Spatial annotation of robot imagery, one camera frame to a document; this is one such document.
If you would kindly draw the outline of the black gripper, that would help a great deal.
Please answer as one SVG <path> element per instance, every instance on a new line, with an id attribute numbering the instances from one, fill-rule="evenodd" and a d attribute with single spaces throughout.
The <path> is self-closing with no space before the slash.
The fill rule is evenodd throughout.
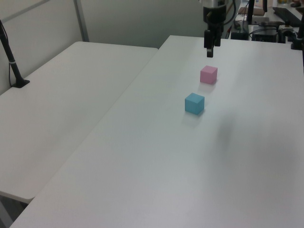
<path id="1" fill-rule="evenodd" d="M 207 57 L 213 57 L 213 43 L 214 46 L 220 47 L 227 5 L 227 0 L 202 1 L 203 21 L 207 24 L 204 32 L 204 48 L 207 50 Z"/>

